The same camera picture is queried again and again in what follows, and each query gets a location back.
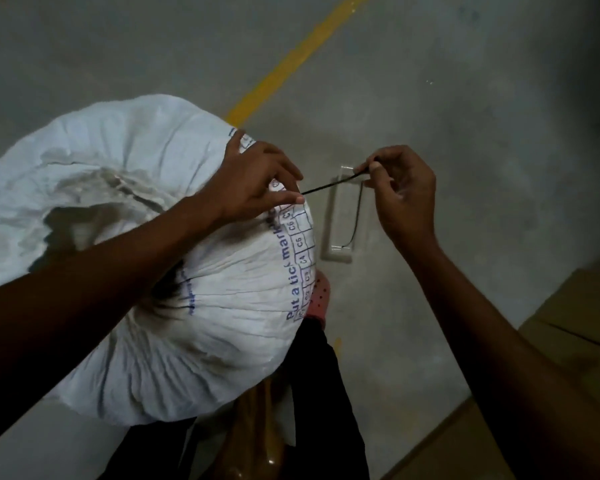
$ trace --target left hand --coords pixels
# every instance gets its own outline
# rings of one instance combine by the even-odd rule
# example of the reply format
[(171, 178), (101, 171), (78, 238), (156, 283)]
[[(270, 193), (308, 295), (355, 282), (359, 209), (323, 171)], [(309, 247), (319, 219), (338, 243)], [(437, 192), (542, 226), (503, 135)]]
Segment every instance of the left hand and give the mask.
[[(226, 144), (224, 160), (198, 193), (218, 212), (220, 224), (246, 221), (279, 205), (304, 203), (296, 181), (304, 177), (277, 147), (257, 141), (240, 153), (243, 130), (236, 131)], [(287, 190), (272, 192), (276, 179)]]

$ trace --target cloth bag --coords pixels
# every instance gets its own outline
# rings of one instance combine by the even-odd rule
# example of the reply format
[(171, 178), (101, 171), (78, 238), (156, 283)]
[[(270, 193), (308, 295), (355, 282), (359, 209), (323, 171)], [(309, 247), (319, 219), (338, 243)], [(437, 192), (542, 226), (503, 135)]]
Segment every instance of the cloth bag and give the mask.
[[(152, 95), (97, 103), (24, 137), (0, 158), (0, 285), (192, 195), (234, 131)], [(242, 150), (252, 143), (245, 136)], [(304, 204), (211, 234), (48, 397), (129, 426), (232, 401), (280, 365), (295, 336), (315, 279), (312, 225)]]

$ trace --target forearm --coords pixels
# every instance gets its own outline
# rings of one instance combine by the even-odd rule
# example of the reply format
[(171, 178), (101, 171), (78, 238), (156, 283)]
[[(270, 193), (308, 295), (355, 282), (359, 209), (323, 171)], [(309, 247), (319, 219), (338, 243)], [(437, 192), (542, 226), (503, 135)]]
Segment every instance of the forearm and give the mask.
[(0, 434), (216, 228), (197, 199), (0, 287)]
[(600, 478), (600, 407), (513, 329), (434, 240), (398, 248), (514, 472)]

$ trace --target black pants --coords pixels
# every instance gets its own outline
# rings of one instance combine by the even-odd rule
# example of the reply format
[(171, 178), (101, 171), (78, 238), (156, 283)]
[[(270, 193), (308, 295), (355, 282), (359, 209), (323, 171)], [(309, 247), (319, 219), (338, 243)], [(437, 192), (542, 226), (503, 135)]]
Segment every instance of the black pants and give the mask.
[(298, 478), (368, 479), (365, 443), (318, 320), (303, 320), (285, 366), (294, 396)]
[[(367, 480), (365, 444), (340, 377), (336, 354), (318, 320), (303, 320), (285, 367), (296, 417), (293, 464), (286, 470), (303, 480)], [(191, 463), (183, 465), (181, 457), (186, 432), (193, 421), (156, 422), (130, 428), (100, 480), (135, 475), (188, 478)]]

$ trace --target white sack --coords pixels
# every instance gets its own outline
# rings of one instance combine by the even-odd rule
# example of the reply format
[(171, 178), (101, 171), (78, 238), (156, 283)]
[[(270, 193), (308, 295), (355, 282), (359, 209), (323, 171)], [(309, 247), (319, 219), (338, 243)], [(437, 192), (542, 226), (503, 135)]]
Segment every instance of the white sack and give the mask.
[[(44, 223), (51, 210), (98, 206), (60, 215), (78, 250), (125, 232), (206, 183), (234, 131), (154, 95), (94, 104), (23, 138), (0, 158), (0, 284), (57, 240)], [(172, 270), (174, 289), (156, 286), (50, 396), (124, 425), (233, 400), (286, 355), (311, 295), (312, 247), (306, 204), (220, 229)]]

